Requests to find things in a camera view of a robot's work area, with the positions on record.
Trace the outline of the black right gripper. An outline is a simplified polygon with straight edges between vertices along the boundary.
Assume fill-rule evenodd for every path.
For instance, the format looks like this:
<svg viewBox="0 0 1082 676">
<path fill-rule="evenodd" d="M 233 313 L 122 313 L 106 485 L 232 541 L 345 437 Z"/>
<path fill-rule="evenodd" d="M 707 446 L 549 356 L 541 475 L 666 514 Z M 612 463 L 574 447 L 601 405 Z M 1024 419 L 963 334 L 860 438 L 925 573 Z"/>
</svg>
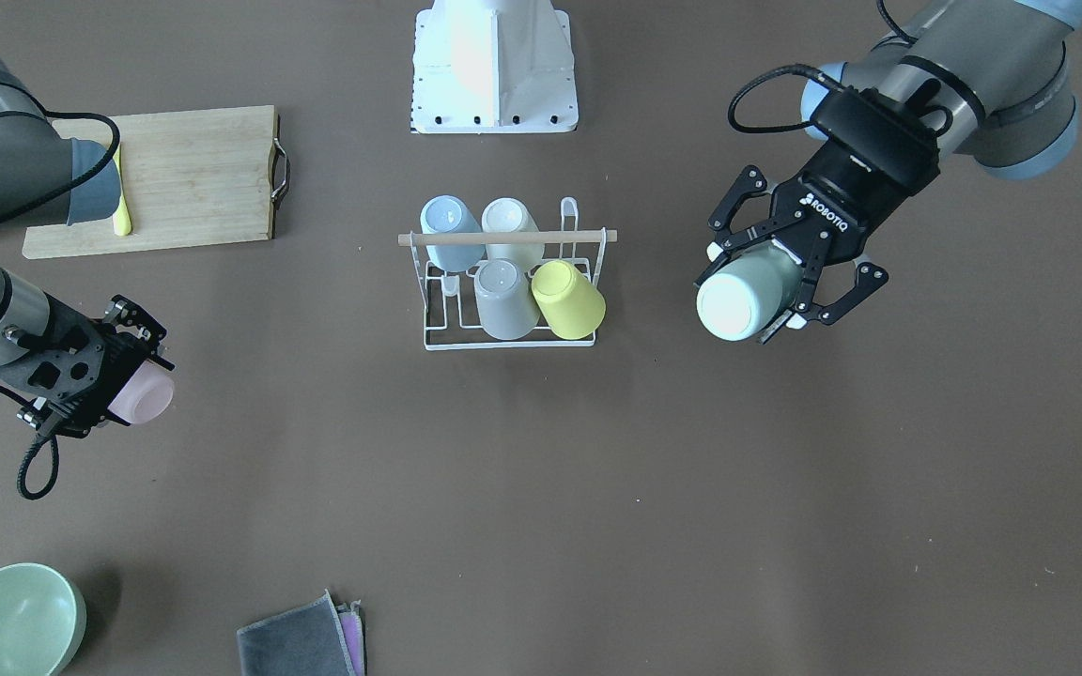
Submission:
<svg viewBox="0 0 1082 676">
<path fill-rule="evenodd" d="M 119 423 L 107 408 L 138 364 L 150 360 L 164 371 L 164 324 L 141 304 L 114 295 L 102 319 L 53 314 L 42 333 L 8 321 L 3 339 L 24 355 L 3 364 L 3 380 L 35 395 L 19 407 L 19 420 L 48 440 L 85 439 L 95 428 Z"/>
</svg>

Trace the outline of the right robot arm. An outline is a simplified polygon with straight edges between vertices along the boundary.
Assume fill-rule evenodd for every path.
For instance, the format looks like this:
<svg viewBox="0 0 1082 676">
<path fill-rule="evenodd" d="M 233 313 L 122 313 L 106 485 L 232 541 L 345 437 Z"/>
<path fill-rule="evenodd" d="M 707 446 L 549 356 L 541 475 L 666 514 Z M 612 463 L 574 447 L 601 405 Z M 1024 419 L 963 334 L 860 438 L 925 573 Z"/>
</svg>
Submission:
<svg viewBox="0 0 1082 676">
<path fill-rule="evenodd" d="M 90 116 L 109 134 L 98 142 L 60 134 L 60 118 L 0 59 L 0 231 L 109 218 L 120 206 L 115 121 Z M 175 395 L 164 337 L 132 300 L 114 296 L 95 319 L 0 264 L 0 385 L 43 436 L 81 439 L 162 414 Z"/>
</svg>

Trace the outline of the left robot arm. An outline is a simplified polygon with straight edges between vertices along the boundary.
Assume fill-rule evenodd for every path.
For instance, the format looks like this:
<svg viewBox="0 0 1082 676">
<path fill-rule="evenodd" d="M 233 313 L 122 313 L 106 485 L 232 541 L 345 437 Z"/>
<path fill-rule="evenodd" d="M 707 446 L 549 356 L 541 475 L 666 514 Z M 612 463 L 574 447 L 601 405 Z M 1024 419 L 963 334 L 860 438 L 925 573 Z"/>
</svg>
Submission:
<svg viewBox="0 0 1082 676">
<path fill-rule="evenodd" d="M 1035 178 L 1074 148 L 1068 37 L 1082 1 L 932 1 L 854 63 L 789 64 L 752 78 L 727 121 L 743 134 L 806 130 L 799 172 L 747 165 L 708 218 L 696 312 L 724 341 L 837 324 L 889 281 L 866 254 L 893 211 L 951 155 L 997 178 Z"/>
</svg>

